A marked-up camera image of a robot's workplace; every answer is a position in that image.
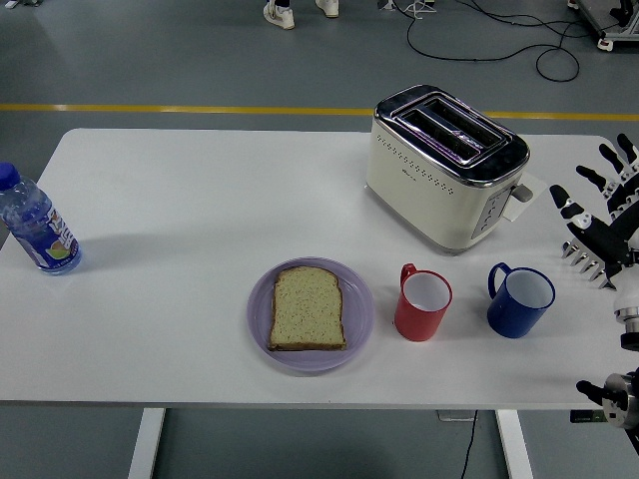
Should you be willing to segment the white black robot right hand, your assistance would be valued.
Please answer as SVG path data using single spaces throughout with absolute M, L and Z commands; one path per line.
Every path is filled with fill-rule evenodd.
M 551 186 L 550 194 L 577 243 L 603 265 L 607 281 L 617 291 L 615 315 L 622 319 L 638 311 L 638 147 L 625 134 L 617 136 L 617 144 L 617 149 L 599 146 L 615 179 L 584 166 L 576 168 L 605 200 L 608 223 L 585 210 L 563 187 Z

